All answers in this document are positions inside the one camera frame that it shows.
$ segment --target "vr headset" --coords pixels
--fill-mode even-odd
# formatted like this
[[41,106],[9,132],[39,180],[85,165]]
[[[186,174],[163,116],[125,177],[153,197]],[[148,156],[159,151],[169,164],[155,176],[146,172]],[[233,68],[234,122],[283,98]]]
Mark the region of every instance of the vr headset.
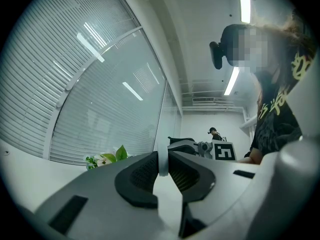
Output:
[[219,43],[211,42],[210,52],[214,67],[219,70],[222,68],[222,57],[226,56],[228,63],[231,66],[237,67],[239,60],[239,34],[244,33],[244,30],[253,29],[254,26],[249,24],[232,24],[227,26],[221,36]]

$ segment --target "flower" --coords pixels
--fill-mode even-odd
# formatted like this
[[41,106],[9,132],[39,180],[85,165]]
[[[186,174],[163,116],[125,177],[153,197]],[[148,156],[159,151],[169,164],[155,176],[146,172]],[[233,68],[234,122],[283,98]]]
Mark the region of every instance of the flower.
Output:
[[95,155],[94,159],[96,160],[96,165],[98,167],[111,164],[111,161],[107,157],[104,157],[100,154]]

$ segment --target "green leaf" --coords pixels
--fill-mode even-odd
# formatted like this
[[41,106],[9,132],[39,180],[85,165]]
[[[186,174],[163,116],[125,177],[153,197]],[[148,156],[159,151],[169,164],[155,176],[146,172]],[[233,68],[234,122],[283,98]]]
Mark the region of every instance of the green leaf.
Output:
[[111,163],[115,163],[117,161],[116,157],[113,154],[102,154],[101,156],[108,158]]
[[124,145],[122,145],[115,153],[115,157],[116,157],[116,160],[119,161],[119,160],[124,160],[128,157],[128,154],[127,154],[127,151],[124,147]]

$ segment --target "person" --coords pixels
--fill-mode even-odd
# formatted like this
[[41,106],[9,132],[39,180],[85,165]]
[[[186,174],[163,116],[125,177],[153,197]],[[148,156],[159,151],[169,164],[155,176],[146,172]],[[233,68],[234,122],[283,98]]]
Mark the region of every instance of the person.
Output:
[[[251,25],[239,25],[239,29],[254,30],[249,34],[250,44],[254,48],[260,46],[261,54],[264,55],[259,65],[260,70],[252,74],[259,89],[257,125],[251,144],[252,150],[248,157],[238,161],[259,165],[266,154],[279,151],[285,144],[298,140],[302,135],[286,102],[286,96],[304,77],[315,56],[316,45],[303,35],[294,23],[283,29]],[[239,34],[236,60],[241,60],[241,57],[250,57],[251,60],[254,57],[252,54],[242,54],[245,53],[243,50],[250,51],[249,53],[255,50],[245,47],[248,42],[241,42],[241,39],[244,41],[245,38]],[[267,40],[264,47],[261,45],[263,39]]]
[[214,127],[211,127],[208,134],[212,134],[212,139],[216,141],[222,141],[222,137],[219,132],[217,132],[217,129]]

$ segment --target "hair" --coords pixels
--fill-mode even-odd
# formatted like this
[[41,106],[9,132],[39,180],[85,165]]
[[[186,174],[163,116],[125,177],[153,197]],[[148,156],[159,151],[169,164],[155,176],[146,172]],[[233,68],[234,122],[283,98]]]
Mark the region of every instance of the hair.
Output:
[[259,116],[263,106],[264,94],[270,91],[270,88],[285,89],[288,79],[291,77],[290,51],[297,51],[299,48],[305,49],[308,55],[314,58],[317,46],[315,42],[302,33],[299,25],[292,19],[289,19],[282,28],[273,25],[255,26],[267,34],[268,42],[271,43],[272,56],[276,61],[275,67],[279,69],[279,76],[272,84],[273,75],[267,71],[258,71],[255,74],[260,83],[261,92],[257,101]]

